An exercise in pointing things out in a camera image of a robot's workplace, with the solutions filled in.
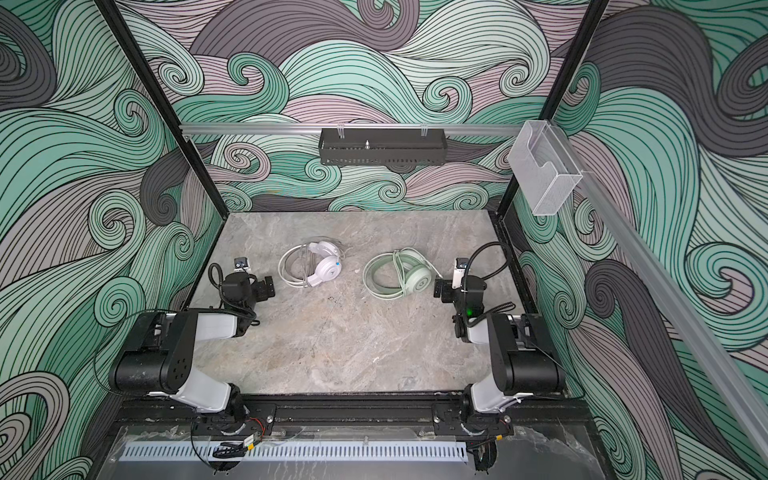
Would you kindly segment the white over-ear headphones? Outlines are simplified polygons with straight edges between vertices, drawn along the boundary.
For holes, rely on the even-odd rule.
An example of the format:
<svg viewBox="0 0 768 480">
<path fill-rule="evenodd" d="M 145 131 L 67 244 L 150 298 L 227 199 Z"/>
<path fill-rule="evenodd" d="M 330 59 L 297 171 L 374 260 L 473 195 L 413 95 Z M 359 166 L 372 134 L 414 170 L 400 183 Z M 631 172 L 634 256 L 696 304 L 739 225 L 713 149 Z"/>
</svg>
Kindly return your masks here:
<svg viewBox="0 0 768 480">
<path fill-rule="evenodd" d="M 331 240 L 295 245 L 280 258 L 278 275 L 288 286 L 313 288 L 335 280 L 342 271 L 343 250 Z"/>
</svg>

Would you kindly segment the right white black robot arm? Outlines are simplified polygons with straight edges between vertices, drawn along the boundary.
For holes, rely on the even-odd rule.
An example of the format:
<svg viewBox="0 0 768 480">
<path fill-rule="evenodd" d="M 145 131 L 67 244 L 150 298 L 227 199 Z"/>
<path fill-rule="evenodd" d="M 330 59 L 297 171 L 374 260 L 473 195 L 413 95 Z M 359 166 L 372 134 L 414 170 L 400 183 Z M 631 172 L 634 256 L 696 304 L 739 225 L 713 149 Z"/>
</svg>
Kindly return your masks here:
<svg viewBox="0 0 768 480">
<path fill-rule="evenodd" d="M 490 354 L 490 373 L 465 389 L 461 414 L 501 414 L 527 399 L 560 399 L 567 374 L 555 354 L 539 344 L 535 317 L 512 314 L 512 302 L 485 309 L 486 288 L 474 275 L 437 279 L 434 286 L 434 296 L 455 309 L 455 336 L 487 346 Z"/>
</svg>

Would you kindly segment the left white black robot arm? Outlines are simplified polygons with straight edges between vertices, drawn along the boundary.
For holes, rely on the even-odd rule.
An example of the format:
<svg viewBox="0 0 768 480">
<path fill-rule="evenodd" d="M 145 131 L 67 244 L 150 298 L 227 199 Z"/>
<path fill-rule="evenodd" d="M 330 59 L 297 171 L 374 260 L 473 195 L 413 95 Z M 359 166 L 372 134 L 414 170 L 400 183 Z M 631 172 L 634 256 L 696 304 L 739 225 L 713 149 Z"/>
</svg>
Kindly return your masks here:
<svg viewBox="0 0 768 480">
<path fill-rule="evenodd" d="M 239 387 L 216 380 L 194 365 L 199 343 L 239 338 L 259 324 L 256 304 L 275 296 L 274 281 L 240 269 L 209 281 L 220 299 L 217 309 L 146 311 L 138 315 L 107 375 L 110 390 L 132 397 L 167 397 L 199 414 L 248 416 Z"/>
</svg>

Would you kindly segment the green over-ear headphones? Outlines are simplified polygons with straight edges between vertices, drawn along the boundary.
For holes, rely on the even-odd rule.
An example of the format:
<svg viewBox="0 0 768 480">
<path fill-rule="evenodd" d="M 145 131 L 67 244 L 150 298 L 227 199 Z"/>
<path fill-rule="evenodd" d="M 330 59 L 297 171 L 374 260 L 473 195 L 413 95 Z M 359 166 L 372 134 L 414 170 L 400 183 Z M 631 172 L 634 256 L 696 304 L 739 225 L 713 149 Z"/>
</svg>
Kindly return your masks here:
<svg viewBox="0 0 768 480">
<path fill-rule="evenodd" d="M 397 286 L 385 286 L 375 279 L 378 271 L 387 265 L 394 269 Z M 405 247 L 370 259 L 363 268 L 363 285 L 375 298 L 390 301 L 427 290 L 439 276 L 434 265 L 421 252 Z"/>
</svg>

